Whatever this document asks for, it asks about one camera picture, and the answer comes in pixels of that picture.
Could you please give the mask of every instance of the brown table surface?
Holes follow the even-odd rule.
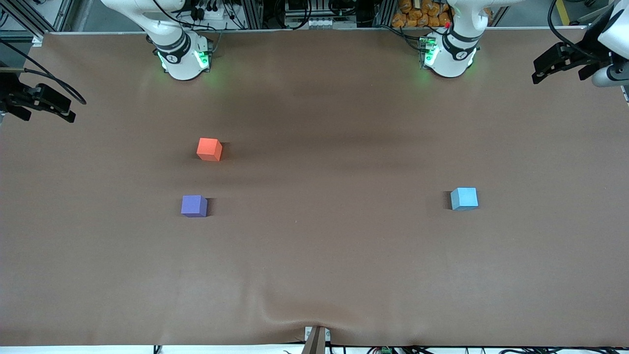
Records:
[[[88,105],[2,126],[0,344],[322,324],[346,345],[629,345],[629,109],[576,71],[534,86],[555,42],[489,31],[441,79],[386,31],[229,34],[177,82],[142,35],[46,36],[32,54]],[[481,207],[449,210],[458,186]],[[197,193],[212,216],[180,215]]]

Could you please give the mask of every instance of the cable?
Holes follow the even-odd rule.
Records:
[[[232,3],[232,1],[231,0],[223,0],[223,5],[225,7],[225,10],[227,10],[227,4],[230,5],[231,13],[233,14],[234,18],[236,19],[236,20],[234,20],[234,18],[231,18],[231,16],[230,16],[231,21],[234,22],[234,25],[238,26],[238,28],[240,28],[241,30],[246,30],[245,25],[243,25],[242,22],[240,22],[240,18],[238,18],[238,15],[236,14],[236,10],[234,10],[234,4]]]
[[[181,17],[181,13],[183,12],[183,8],[181,8],[179,11],[177,11],[177,14],[175,15],[175,18],[179,19]]]
[[[406,44],[408,44],[409,47],[417,50],[418,52],[421,52],[421,49],[419,49],[418,47],[415,47],[411,41],[408,40],[408,38],[406,38],[406,35],[404,34],[404,32],[402,32],[402,28],[399,28],[399,34],[401,35],[402,38],[404,38],[404,41],[406,42]]]
[[[419,40],[419,37],[413,37],[413,36],[409,36],[409,35],[405,35],[405,34],[400,34],[400,32],[396,31],[395,28],[391,27],[391,26],[387,26],[387,25],[376,25],[376,28],[386,28],[387,30],[395,33],[396,36],[405,36],[408,39],[414,39],[414,40]]]
[[[430,27],[430,26],[428,26],[428,25],[426,25],[426,26],[424,26],[424,27],[426,27],[426,28],[430,28],[430,30],[431,30],[431,31],[433,31],[433,32],[437,33],[438,35],[444,35],[444,34],[448,33],[448,29],[447,29],[447,28],[443,31],[443,33],[440,33],[439,31],[437,31],[436,29],[434,29],[434,28],[432,28],[432,27]]]
[[[571,41],[568,40],[568,38],[564,37],[561,33],[559,33],[559,31],[557,31],[557,29],[555,28],[555,25],[553,25],[552,23],[552,11],[555,9],[555,6],[557,5],[557,0],[552,0],[552,4],[550,5],[550,9],[548,9],[548,27],[550,27],[550,31],[557,37],[559,38],[562,42],[564,42],[565,44],[567,44],[569,47],[572,47],[573,49],[577,50],[578,52],[580,52],[581,54],[585,55],[586,57],[590,58],[590,59],[594,59],[596,61],[598,61],[599,59],[592,55],[591,53],[586,52],[585,50],[581,49],[578,45],[572,43]]]
[[[284,21],[280,20],[280,14],[282,13],[282,9],[280,8],[281,4],[282,4],[282,0],[276,0],[276,5],[275,5],[274,10],[275,10],[275,18],[276,18],[277,24],[283,29],[283,28],[286,28],[286,24],[284,23]]]
[[[310,16],[313,13],[313,5],[310,2],[311,0],[304,0],[305,5],[304,5],[304,20],[299,24],[299,26],[293,28],[293,30],[298,30],[300,28],[302,28],[304,25],[306,25],[308,23],[308,21],[310,21]]]
[[[207,25],[195,25],[194,23],[188,23],[185,21],[179,21],[178,19],[172,17],[168,12],[166,12],[166,10],[164,10],[162,8],[162,6],[157,2],[157,0],[153,0],[153,2],[155,3],[155,5],[157,5],[157,7],[159,8],[159,10],[166,15],[166,17],[168,17],[169,19],[171,19],[172,21],[175,21],[176,23],[180,24],[180,25],[185,25],[185,26],[190,26],[192,29],[194,29],[194,27],[202,27],[202,28],[207,28],[209,30],[213,30],[213,31],[218,31],[217,29],[215,29],[212,26],[207,26]]]
[[[501,350],[500,354],[507,354],[507,353],[516,353],[516,354],[529,354],[529,351],[520,351],[520,350],[515,350],[515,349],[505,349],[505,350]]]
[[[47,77],[47,78],[49,78],[51,80],[56,81],[61,86],[61,88],[63,88],[66,92],[68,92],[72,97],[74,97],[82,105],[85,105],[87,103],[85,101],[85,98],[83,98],[83,96],[81,96],[81,94],[76,89],[74,89],[72,86],[68,85],[67,83],[57,79],[50,71],[48,71],[48,69],[43,67],[41,64],[39,64],[33,58],[29,57],[27,54],[22,52],[20,49],[17,49],[16,47],[12,46],[10,43],[8,43],[7,41],[3,40],[2,38],[0,38],[0,43],[2,43],[5,46],[9,47],[11,50],[16,52],[17,54],[20,54],[21,56],[26,58],[28,61],[30,61],[31,63],[33,63],[34,65],[36,65],[38,68],[40,68],[43,71],[43,72],[39,72],[39,71],[34,71],[34,70],[31,70],[31,69],[26,69],[25,68],[24,72],[30,72],[30,73],[36,74],[36,75],[43,74],[41,76],[44,76],[44,77]]]
[[[212,54],[214,54],[218,50],[218,44],[221,43],[221,37],[223,36],[223,31],[220,31],[218,34],[218,39],[216,40],[216,44],[212,48]]]
[[[371,23],[371,26],[373,26],[373,22],[376,19],[376,16],[378,16],[378,12],[376,12],[376,8],[379,6],[379,4],[374,5],[373,8],[369,9],[369,15],[371,16],[369,18],[369,20],[364,20],[364,21],[356,21],[356,24],[361,24],[361,23]]]
[[[4,26],[8,20],[9,20],[9,14],[7,12],[4,12],[4,10],[2,10],[2,14],[0,14],[0,21],[2,21],[2,23],[0,23],[0,27]]]
[[[354,5],[353,8],[347,10],[346,12],[343,12],[343,9],[341,9],[340,6],[337,6],[337,9],[334,9],[332,6],[333,3],[335,3],[335,0],[328,1],[328,9],[330,10],[330,12],[337,16],[350,16],[356,13],[356,5]]]

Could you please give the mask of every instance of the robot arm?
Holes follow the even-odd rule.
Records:
[[[472,65],[476,47],[487,28],[484,8],[508,6],[524,0],[449,0],[454,10],[452,25],[428,35],[432,43],[424,65],[443,77],[457,77]]]
[[[533,61],[533,83],[577,66],[579,78],[592,77],[597,87],[629,84],[629,0],[621,0],[602,14],[573,46],[559,42]]]
[[[147,13],[172,12],[181,9],[185,0],[102,0],[142,27],[157,47],[162,67],[177,80],[194,79],[209,70],[211,42],[193,31],[184,31],[181,24],[172,20],[154,20]]]

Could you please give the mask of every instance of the metal frame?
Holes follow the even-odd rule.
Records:
[[[498,23],[500,22],[501,19],[503,19],[504,15],[507,13],[509,8],[510,6],[503,6],[499,8],[498,11],[496,11],[496,13],[494,14],[494,21],[491,23],[492,27],[498,26]]]
[[[380,8],[374,18],[374,26],[376,25],[387,25],[391,24],[393,20],[393,15],[398,10],[398,1],[397,0],[382,0],[380,3]]]
[[[605,11],[609,10],[612,6],[614,6],[614,4],[609,4],[605,7],[602,7],[598,10],[594,10],[592,12],[590,12],[589,14],[586,14],[584,16],[579,17],[576,20],[570,21],[571,25],[580,25],[581,23],[584,23],[586,21],[590,21],[590,20],[594,20],[596,19],[599,15],[603,14]]]
[[[247,25],[250,30],[262,29],[263,7],[259,0],[242,0],[242,8],[245,12]]]
[[[55,21],[51,24],[25,0],[0,0],[0,7],[25,29],[23,31],[0,31],[0,35],[5,39],[21,41],[30,40],[34,37],[41,42],[44,34],[63,30],[73,1],[62,0]]]

